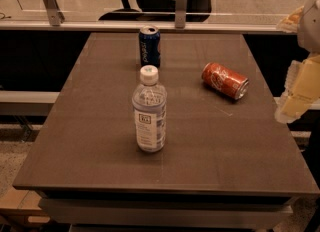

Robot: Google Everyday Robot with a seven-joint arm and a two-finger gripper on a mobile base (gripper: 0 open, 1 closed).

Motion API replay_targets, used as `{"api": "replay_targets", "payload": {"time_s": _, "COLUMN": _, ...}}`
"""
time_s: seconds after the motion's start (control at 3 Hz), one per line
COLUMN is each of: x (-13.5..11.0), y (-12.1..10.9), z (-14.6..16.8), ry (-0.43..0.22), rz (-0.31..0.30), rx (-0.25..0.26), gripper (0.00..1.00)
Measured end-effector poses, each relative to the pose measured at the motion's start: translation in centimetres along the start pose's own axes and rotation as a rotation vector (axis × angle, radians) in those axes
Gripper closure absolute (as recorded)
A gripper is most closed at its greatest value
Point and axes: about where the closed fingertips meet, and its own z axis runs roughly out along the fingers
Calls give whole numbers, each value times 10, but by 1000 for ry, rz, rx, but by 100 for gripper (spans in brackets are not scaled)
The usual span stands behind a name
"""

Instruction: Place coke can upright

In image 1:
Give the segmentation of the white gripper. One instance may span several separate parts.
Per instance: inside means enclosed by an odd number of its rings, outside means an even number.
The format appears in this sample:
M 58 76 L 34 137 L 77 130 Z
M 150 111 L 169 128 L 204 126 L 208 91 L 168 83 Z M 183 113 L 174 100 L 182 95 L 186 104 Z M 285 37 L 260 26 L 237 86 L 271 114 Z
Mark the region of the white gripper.
M 310 53 L 320 52 L 320 0 L 307 0 L 283 18 L 276 28 L 296 32 L 298 44 Z M 299 119 L 320 98 L 320 55 L 310 55 L 302 62 L 293 60 L 288 68 L 275 119 L 292 123 Z

